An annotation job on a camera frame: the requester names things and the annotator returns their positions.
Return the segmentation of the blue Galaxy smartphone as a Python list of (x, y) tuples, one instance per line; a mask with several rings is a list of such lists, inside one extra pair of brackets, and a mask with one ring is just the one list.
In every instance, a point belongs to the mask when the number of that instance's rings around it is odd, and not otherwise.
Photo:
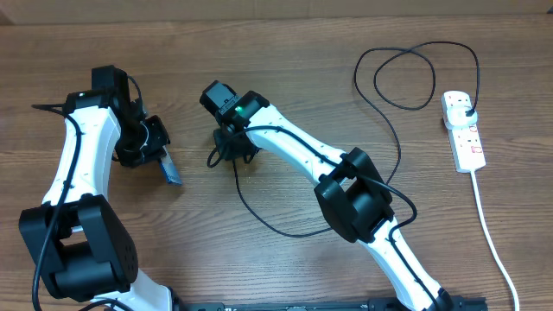
[(182, 181), (179, 175), (178, 169), (176, 168), (166, 146), (162, 147), (164, 155), (158, 160), (160, 168), (165, 176), (166, 182), (169, 185), (181, 186)]

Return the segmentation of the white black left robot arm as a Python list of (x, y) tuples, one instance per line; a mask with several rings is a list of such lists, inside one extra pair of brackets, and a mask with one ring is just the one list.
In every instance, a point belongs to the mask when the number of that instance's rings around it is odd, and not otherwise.
[(19, 231), (35, 263), (32, 303), (38, 288), (87, 309), (182, 310), (180, 298), (140, 270), (137, 249), (108, 202), (111, 164), (136, 168), (159, 162), (168, 183), (181, 180), (169, 156), (168, 132), (148, 116), (136, 81), (113, 65), (92, 70), (88, 91), (65, 103), (40, 105), (64, 117), (66, 138), (51, 188), (40, 206), (22, 211)]

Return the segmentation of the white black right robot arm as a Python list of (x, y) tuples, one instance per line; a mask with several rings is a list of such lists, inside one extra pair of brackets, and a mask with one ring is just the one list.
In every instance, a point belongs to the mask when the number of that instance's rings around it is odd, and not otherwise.
[(367, 249), (404, 307), (453, 309), (449, 293), (424, 270), (400, 232), (392, 198), (410, 199), (384, 183), (367, 153), (345, 152), (313, 138), (254, 91), (240, 96), (215, 80), (200, 103), (219, 124), (219, 155), (247, 157), (265, 149), (304, 174), (331, 229)]

